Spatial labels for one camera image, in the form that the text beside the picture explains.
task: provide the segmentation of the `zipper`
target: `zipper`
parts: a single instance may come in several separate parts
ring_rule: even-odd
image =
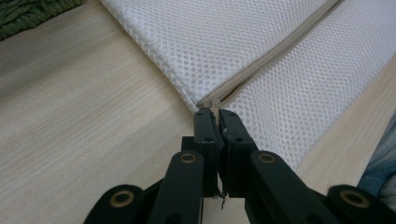
[[[278,58],[287,52],[287,50],[292,46],[297,44],[316,24],[328,16],[343,1],[344,0],[329,0],[324,3],[323,6],[317,9],[284,40],[262,55],[258,60],[240,71],[230,80],[209,93],[203,100],[198,102],[197,106],[199,108],[207,108],[212,107],[213,104],[216,104],[217,107],[224,105],[228,99],[236,95],[240,86],[247,82],[251,77],[254,77],[254,75],[274,59]]]
[[[219,107],[220,107],[220,100],[217,98],[214,98],[211,102],[210,105],[207,105],[206,107],[210,108],[210,111],[212,111],[213,115],[215,116],[215,121],[217,127],[219,127]]]

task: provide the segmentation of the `light wood surface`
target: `light wood surface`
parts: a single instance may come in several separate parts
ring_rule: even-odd
[[[309,187],[356,184],[396,105],[395,69],[386,74],[304,160],[298,174]],[[162,178],[192,125],[173,86],[99,1],[0,42],[0,222],[82,223],[108,189]],[[323,149],[332,142],[338,151]],[[338,162],[318,168],[330,160]],[[204,223],[248,223],[243,200],[220,206],[205,200]]]

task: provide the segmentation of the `screw hole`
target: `screw hole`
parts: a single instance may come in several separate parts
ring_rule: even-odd
[[[110,198],[113,207],[120,208],[130,204],[134,200],[134,194],[130,190],[120,190]]]
[[[344,189],[340,192],[340,196],[346,203],[349,203],[355,207],[366,208],[370,206],[370,202],[366,199],[366,197],[357,191]]]
[[[196,161],[196,157],[193,154],[187,153],[187,154],[183,154],[180,157],[180,160],[184,163],[193,163]]]
[[[259,160],[265,163],[273,163],[275,162],[275,157],[270,154],[262,153],[259,155]]]

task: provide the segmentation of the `zipper pull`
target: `zipper pull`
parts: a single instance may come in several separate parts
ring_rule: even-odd
[[[220,109],[221,101],[218,98],[212,99],[210,105],[208,106],[210,111],[214,114],[216,118],[216,125],[219,127],[219,109]]]

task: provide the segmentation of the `mesh bag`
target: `mesh bag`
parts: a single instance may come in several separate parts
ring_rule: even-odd
[[[226,108],[260,149],[293,169],[396,50],[396,1],[350,0],[257,76]]]
[[[334,0],[102,0],[191,110]]]
[[[329,1],[102,0],[191,110]],[[223,107],[292,169],[396,50],[396,1],[346,0]]]

